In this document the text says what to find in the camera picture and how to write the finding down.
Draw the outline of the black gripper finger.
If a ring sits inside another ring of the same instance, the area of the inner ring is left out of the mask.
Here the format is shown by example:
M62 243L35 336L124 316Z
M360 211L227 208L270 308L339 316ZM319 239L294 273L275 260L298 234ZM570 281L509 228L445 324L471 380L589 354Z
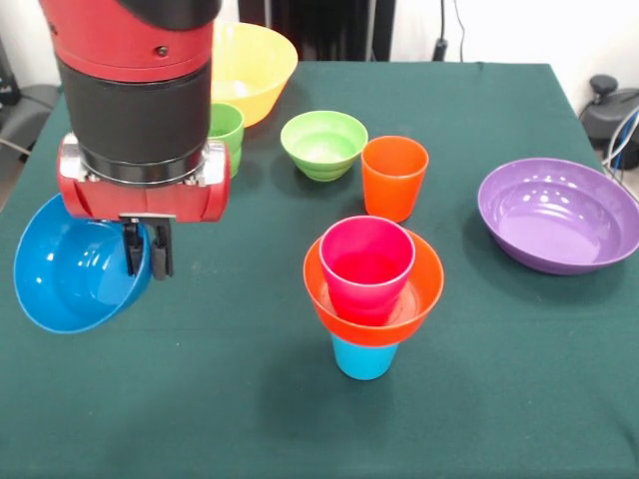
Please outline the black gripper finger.
M137 220L130 219L123 222L123 241L128 275L137 275L144 252L144 240Z
M165 280L174 274L173 245L170 222L151 222L155 237L151 245L151 264L155 280Z

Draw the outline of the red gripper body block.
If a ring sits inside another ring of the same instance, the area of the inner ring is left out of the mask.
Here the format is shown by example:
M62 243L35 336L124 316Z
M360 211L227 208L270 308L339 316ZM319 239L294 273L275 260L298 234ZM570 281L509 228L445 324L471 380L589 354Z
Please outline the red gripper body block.
M58 148L57 182L64 206L75 218L168 218L178 223L210 223L223 216L229 201L231 155L225 144L208 140L201 164L184 180L137 188L102 180L90 172L76 136L68 133Z

